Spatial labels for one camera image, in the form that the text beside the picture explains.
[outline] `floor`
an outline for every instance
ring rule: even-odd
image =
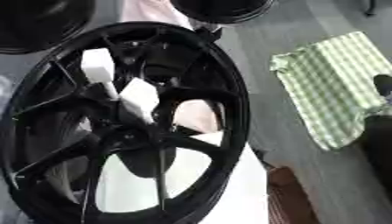
[[[324,224],[391,223],[392,206],[359,145],[322,151],[277,77],[270,57],[298,46],[364,31],[392,60],[392,2],[380,1],[375,17],[364,17],[360,0],[280,0],[263,17],[225,29],[220,45],[240,68],[250,92],[251,144],[266,160],[287,165],[307,191]]]

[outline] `black object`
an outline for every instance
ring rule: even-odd
[[[374,85],[378,93],[384,97],[392,94],[392,77],[387,74],[377,74],[374,77]]]
[[[360,139],[361,148],[372,165],[375,176],[379,179],[392,201],[392,117],[372,116],[366,120],[365,132]]]
[[[365,14],[368,17],[371,17],[375,14],[376,5],[377,5],[377,0],[369,0],[369,8],[365,11]]]
[[[274,0],[171,0],[190,18],[214,24],[234,24],[266,12]]]
[[[0,53],[32,53],[56,46],[91,18],[95,0],[11,0],[0,3]]]
[[[211,41],[214,37],[169,24],[114,24],[54,50],[26,76],[0,122],[0,165],[11,197],[40,224],[200,221],[223,193],[249,132],[245,85],[231,59]],[[80,70],[81,54],[101,47],[115,60],[117,90],[134,77],[157,87],[160,104],[153,124],[109,100],[100,84],[88,84]],[[224,109],[220,146],[191,138],[172,123],[177,106],[193,99],[219,103]],[[67,143],[83,121],[91,130]],[[164,175],[168,147],[189,148],[212,159],[200,179],[171,199]],[[118,154],[126,161],[140,151],[155,158],[146,164],[155,169],[158,206],[133,213],[99,211],[95,190],[108,156]],[[74,158],[84,158],[87,164],[81,175],[85,181],[79,181],[85,183],[84,197],[78,203],[56,191],[45,175]]]

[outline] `rim lip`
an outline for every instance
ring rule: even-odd
[[[27,53],[35,53],[39,51],[47,50],[51,47],[58,46],[61,43],[67,42],[70,39],[73,39],[77,36],[78,33],[83,31],[85,25],[90,22],[92,16],[95,12],[95,0],[87,1],[87,13],[84,17],[80,17],[75,21],[71,21],[67,25],[72,25],[71,28],[65,29],[57,38],[57,41],[44,42],[42,45],[37,45],[35,47],[23,47],[23,46],[15,46],[15,47],[7,47],[6,45],[0,45],[0,53],[4,54],[27,54]]]
[[[217,180],[215,181],[210,181],[213,183],[213,185],[209,186],[213,191],[216,193],[219,189],[222,188],[223,183],[228,179],[231,171],[235,167],[241,153],[242,149],[246,143],[247,137],[248,137],[248,132],[249,132],[249,100],[248,100],[248,92],[246,91],[245,84],[243,83],[243,79],[236,68],[235,64],[233,61],[213,42],[210,42],[206,39],[201,38],[198,36],[196,33],[193,31],[187,30],[183,27],[179,27],[176,25],[172,24],[163,24],[163,23],[153,23],[153,22],[131,22],[131,23],[122,23],[122,24],[112,24],[108,26],[104,26],[102,28],[98,28],[96,30],[87,32],[83,35],[80,35],[78,38],[74,38],[71,41],[68,41],[64,45],[61,45],[54,51],[52,51],[48,56],[46,56],[44,59],[42,59],[24,78],[22,83],[19,85],[17,88],[15,94],[11,98],[6,110],[3,113],[3,118],[2,121],[0,122],[0,128],[2,130],[1,132],[1,137],[6,137],[6,132],[5,128],[7,128],[11,125],[11,115],[13,114],[13,111],[15,110],[15,106],[19,104],[21,100],[23,100],[23,97],[28,93],[31,88],[34,87],[34,85],[37,83],[37,81],[40,80],[42,75],[47,71],[49,68],[48,62],[52,59],[62,59],[69,55],[70,53],[73,53],[82,47],[88,46],[88,43],[91,42],[91,40],[97,39],[99,37],[99,34],[102,34],[104,32],[109,32],[112,33],[113,35],[121,35],[126,32],[130,32],[132,30],[137,30],[139,28],[146,28],[146,26],[150,26],[151,28],[158,28],[158,27],[164,27],[167,29],[170,29],[171,31],[176,31],[179,34],[186,35],[189,39],[194,40],[195,43],[199,42],[199,47],[200,49],[208,49],[209,54],[213,55],[213,57],[218,60],[218,63],[222,65],[223,69],[227,71],[226,76],[229,77],[230,79],[233,79],[235,83],[233,85],[236,85],[237,92],[239,94],[242,94],[241,100],[239,100],[239,107],[241,108],[241,112],[243,114],[243,118],[240,121],[237,121],[234,126],[236,127],[238,125],[238,129],[241,131],[241,133],[236,133],[236,136],[238,140],[237,146],[232,149],[231,155],[227,157],[227,160],[225,161],[225,164],[221,167],[222,172],[219,173],[220,175],[216,175]],[[40,209],[38,208],[37,205],[34,205],[34,201],[32,201],[31,197],[28,195],[23,194],[23,192],[20,192],[18,190],[18,187],[16,183],[13,182],[13,178],[11,176],[11,167],[8,166],[7,164],[9,163],[4,156],[4,150],[1,151],[1,159],[2,164],[1,164],[1,169],[3,171],[4,175],[4,180],[8,184],[9,191],[11,194],[11,197],[31,216],[31,217],[37,217],[38,220],[40,221],[47,221],[47,223],[67,223],[65,220],[60,220],[59,222],[59,217],[53,217],[55,215],[50,215],[43,207]],[[213,197],[212,194],[209,195],[204,195],[204,199],[211,199]],[[202,203],[199,203],[199,207],[202,208],[205,205],[201,205]],[[183,211],[184,215],[182,217],[191,217],[193,215],[196,215],[195,210],[190,210],[188,211]],[[176,221],[176,222],[168,222],[168,223],[182,223],[182,220]]]
[[[189,10],[186,7],[183,7],[179,1],[180,0],[171,0],[171,4],[178,11],[182,12],[186,16],[190,18],[194,18],[201,22],[207,22],[211,24],[226,24],[226,25],[238,24],[238,23],[246,22],[252,18],[256,18],[266,13],[275,2],[275,0],[267,0],[265,3],[261,4],[258,7],[255,7],[253,10],[248,10],[248,12],[246,13],[239,13],[239,14],[226,15],[226,16],[225,15],[207,16],[198,13],[197,11]]]

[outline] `white foam block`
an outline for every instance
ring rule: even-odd
[[[91,83],[102,83],[110,98],[118,99],[118,93],[113,79],[115,78],[115,62],[106,48],[87,50],[83,52],[81,70]]]
[[[152,110],[159,104],[157,89],[150,83],[134,78],[120,93],[120,99],[125,108],[142,117],[147,123],[152,123]]]

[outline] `green checkered cloth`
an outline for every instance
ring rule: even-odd
[[[364,120],[392,115],[373,77],[392,65],[362,32],[352,32],[272,58],[274,71],[314,141],[337,150],[357,139]]]

